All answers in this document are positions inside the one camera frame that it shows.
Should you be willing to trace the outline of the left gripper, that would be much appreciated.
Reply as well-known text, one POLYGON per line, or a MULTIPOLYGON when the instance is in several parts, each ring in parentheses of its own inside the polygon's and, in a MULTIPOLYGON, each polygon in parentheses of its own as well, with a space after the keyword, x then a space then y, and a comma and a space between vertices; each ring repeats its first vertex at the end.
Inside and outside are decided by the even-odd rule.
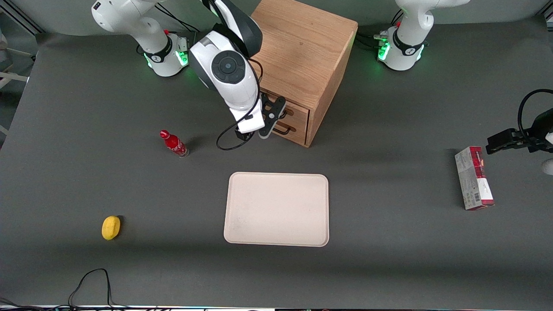
POLYGON ((553 109, 539 114, 530 130, 506 129, 487 138, 486 153, 494 154, 508 149, 539 149, 553 152, 552 142, 547 137, 552 135, 553 109))

